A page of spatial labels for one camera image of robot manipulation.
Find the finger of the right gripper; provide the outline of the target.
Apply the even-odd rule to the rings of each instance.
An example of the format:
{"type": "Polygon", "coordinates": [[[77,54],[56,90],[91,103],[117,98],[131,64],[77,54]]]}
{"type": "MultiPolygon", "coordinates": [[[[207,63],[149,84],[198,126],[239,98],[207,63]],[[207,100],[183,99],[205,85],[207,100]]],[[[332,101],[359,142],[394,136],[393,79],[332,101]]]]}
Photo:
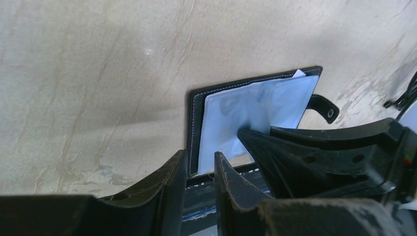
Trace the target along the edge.
{"type": "Polygon", "coordinates": [[[393,118],[340,129],[309,130],[278,127],[270,129],[270,135],[273,137],[326,150],[395,145],[399,143],[403,133],[404,127],[393,118]]]}
{"type": "Polygon", "coordinates": [[[379,145],[325,149],[250,129],[238,138],[276,197],[372,198],[396,188],[394,158],[379,145]]]}

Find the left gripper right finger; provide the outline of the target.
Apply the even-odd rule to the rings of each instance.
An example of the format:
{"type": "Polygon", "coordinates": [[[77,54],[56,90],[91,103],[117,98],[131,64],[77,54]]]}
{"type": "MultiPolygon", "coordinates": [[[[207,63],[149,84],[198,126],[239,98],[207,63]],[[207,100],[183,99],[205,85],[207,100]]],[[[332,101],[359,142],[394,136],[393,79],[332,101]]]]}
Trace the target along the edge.
{"type": "Polygon", "coordinates": [[[214,155],[220,236],[398,236],[391,214],[372,199],[275,199],[214,155]]]}

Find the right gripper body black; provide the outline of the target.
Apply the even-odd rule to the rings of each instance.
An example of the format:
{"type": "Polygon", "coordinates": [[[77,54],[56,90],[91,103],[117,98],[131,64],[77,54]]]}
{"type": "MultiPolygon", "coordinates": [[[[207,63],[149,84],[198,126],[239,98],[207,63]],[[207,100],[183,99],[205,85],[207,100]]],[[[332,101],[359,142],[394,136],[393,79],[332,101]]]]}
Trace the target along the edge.
{"type": "Polygon", "coordinates": [[[389,201],[408,204],[417,199],[417,134],[407,127],[390,127],[389,137],[395,142],[389,201]]]}

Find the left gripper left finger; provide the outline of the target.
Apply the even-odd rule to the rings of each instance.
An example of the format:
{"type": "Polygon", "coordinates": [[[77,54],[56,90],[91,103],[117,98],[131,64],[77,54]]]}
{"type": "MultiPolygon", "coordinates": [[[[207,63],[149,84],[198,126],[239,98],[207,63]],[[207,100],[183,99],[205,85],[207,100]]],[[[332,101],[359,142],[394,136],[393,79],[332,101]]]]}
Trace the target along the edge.
{"type": "Polygon", "coordinates": [[[107,197],[2,196],[3,236],[178,236],[187,178],[187,151],[107,197]]]}

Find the white paper slip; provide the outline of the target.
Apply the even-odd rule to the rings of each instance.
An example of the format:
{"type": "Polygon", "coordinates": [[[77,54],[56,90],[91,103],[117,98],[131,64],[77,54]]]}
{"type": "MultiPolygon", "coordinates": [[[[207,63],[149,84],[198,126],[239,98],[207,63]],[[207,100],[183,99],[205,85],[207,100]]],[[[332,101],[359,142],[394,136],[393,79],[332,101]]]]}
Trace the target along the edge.
{"type": "Polygon", "coordinates": [[[306,76],[306,74],[302,70],[297,69],[296,72],[294,73],[294,75],[292,76],[292,78],[301,78],[301,77],[305,77],[305,76],[306,76]]]}

